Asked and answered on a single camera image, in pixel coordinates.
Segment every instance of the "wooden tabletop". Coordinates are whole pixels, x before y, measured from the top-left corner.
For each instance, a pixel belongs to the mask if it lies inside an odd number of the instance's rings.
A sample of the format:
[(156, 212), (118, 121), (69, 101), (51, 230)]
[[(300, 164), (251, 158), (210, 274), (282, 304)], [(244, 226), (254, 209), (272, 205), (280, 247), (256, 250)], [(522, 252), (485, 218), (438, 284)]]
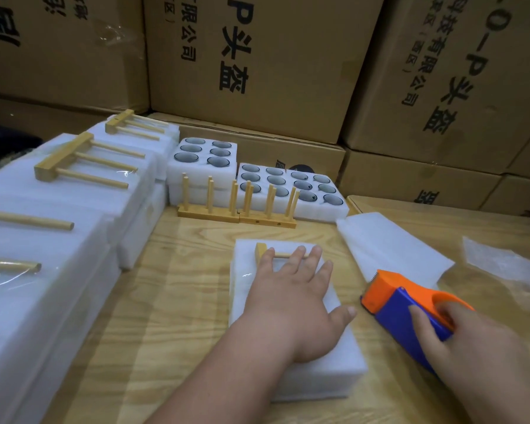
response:
[[(456, 262), (440, 288), (507, 324), (530, 347), (530, 289), (464, 263), (462, 237), (530, 258), (530, 219), (355, 197)], [(334, 262), (339, 299), (358, 306), (353, 332), (369, 372), (348, 399), (275, 404), (267, 423), (458, 423), (467, 418), (366, 311), (366, 282), (330, 224), (297, 229), (180, 219), (168, 208), (136, 264), (122, 275), (43, 423), (140, 423), (195, 368), (228, 325), (229, 263), (237, 238), (317, 243)]]

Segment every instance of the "white foam block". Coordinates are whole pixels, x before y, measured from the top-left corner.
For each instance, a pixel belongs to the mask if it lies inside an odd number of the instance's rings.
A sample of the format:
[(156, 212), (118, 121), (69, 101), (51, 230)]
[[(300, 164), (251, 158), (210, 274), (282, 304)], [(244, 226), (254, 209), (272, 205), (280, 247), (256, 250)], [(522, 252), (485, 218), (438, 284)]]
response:
[(146, 153), (144, 159), (134, 158), (94, 148), (88, 153), (134, 165), (139, 170), (132, 173), (83, 160), (78, 160), (70, 166), (71, 170), (77, 172), (126, 182), (129, 184), (127, 189), (63, 176), (57, 177), (50, 183), (37, 180), (34, 175), (34, 165), (56, 150), (60, 144), (72, 138), (74, 135), (61, 135), (0, 169), (0, 194), (99, 210), (110, 220), (108, 239), (112, 244), (116, 244), (122, 238), (143, 200), (153, 190), (155, 157), (151, 153)]
[(155, 228), (167, 203), (167, 188), (163, 183), (156, 183), (147, 197), (132, 224), (117, 247), (120, 268), (132, 269), (141, 251), (148, 242), (149, 235)]
[(344, 197), (333, 181), (325, 175), (282, 170), (249, 163), (240, 163), (237, 175), (237, 182), (240, 187), (237, 193), (238, 208), (244, 206), (247, 181), (251, 181), (254, 186), (251, 209), (255, 211), (265, 210), (267, 193), (272, 184), (277, 189), (273, 204), (274, 213), (286, 211), (293, 186), (300, 191), (294, 211), (295, 218), (335, 222), (345, 218), (349, 212)]
[[(214, 189), (213, 205), (215, 207), (228, 208), (229, 198), (232, 189), (216, 190)], [(178, 206), (183, 202), (183, 186), (180, 184), (169, 185), (169, 200), (172, 206)], [(189, 203), (197, 205), (206, 205), (208, 203), (208, 189), (204, 187), (189, 188)]]
[(120, 274), (116, 252), (113, 250), (99, 264), (95, 274), (86, 283), (83, 294), (64, 322), (42, 369), (25, 393), (13, 419), (8, 422), (12, 424), (41, 422)]
[(31, 384), (84, 280), (109, 252), (100, 211), (0, 196), (0, 211), (74, 223), (71, 231), (0, 221), (0, 257), (41, 263), (35, 274), (0, 272), (0, 422)]
[[(310, 251), (314, 244), (271, 240), (236, 240), (234, 258), (230, 268), (230, 318), (232, 325), (244, 312), (245, 300), (255, 278), (255, 245), (265, 242), (280, 253), (292, 253), (299, 245)], [(286, 259), (275, 259), (274, 270), (278, 271)], [(332, 284), (324, 296), (328, 312), (340, 305)], [(352, 330), (347, 327), (339, 342), (324, 357), (310, 363), (295, 363), (285, 372), (273, 401), (315, 400), (349, 396), (353, 385), (367, 372), (367, 364), (355, 341)]]
[(185, 138), (169, 160), (167, 183), (182, 184), (183, 173), (186, 173), (191, 187), (208, 187), (208, 176), (212, 176), (214, 190), (230, 190), (236, 179), (236, 157), (235, 143)]
[[(134, 121), (138, 123), (145, 124), (146, 122), (142, 119)], [(107, 134), (106, 133), (106, 121), (102, 121), (93, 127), (91, 127), (88, 132), (94, 135), (94, 139), (106, 142), (115, 146), (120, 146), (124, 148), (129, 148), (130, 150), (135, 150), (139, 152), (144, 152), (145, 150), (151, 151), (155, 154), (157, 158), (157, 171), (156, 177), (158, 180), (166, 180), (167, 178), (167, 161), (169, 160), (173, 150), (178, 144), (179, 140), (179, 129), (178, 125), (169, 123), (167, 126), (156, 124), (153, 125), (156, 127), (161, 127), (165, 130), (164, 134), (158, 132), (153, 132), (150, 130), (127, 126), (130, 130), (134, 130), (143, 134), (154, 135), (159, 138), (159, 141), (149, 140), (148, 138), (139, 137), (137, 135), (118, 132), (117, 134)]]

